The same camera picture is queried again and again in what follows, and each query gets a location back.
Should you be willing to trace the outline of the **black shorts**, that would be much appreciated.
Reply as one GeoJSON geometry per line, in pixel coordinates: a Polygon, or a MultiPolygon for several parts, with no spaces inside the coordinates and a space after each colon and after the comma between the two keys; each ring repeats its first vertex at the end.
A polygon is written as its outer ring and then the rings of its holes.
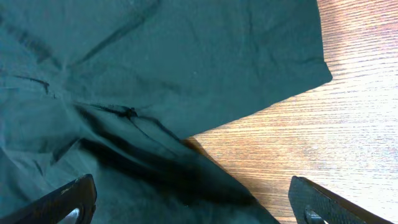
{"type": "Polygon", "coordinates": [[[183,140],[331,79],[315,0],[2,0],[1,215],[91,174],[94,223],[274,223],[183,140]]]}

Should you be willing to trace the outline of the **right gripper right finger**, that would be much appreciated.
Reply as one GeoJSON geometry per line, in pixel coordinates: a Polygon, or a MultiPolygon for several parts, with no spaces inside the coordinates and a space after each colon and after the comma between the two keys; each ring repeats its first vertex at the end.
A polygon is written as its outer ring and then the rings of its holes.
{"type": "Polygon", "coordinates": [[[299,224],[392,224],[305,177],[292,177],[288,197],[299,224]]]}

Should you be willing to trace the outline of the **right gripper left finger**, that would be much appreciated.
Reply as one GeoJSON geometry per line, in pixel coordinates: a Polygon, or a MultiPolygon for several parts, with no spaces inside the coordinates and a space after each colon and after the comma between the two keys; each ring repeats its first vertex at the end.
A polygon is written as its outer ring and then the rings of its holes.
{"type": "Polygon", "coordinates": [[[1,218],[2,224],[90,224],[96,210],[93,176],[83,175],[1,218]]]}

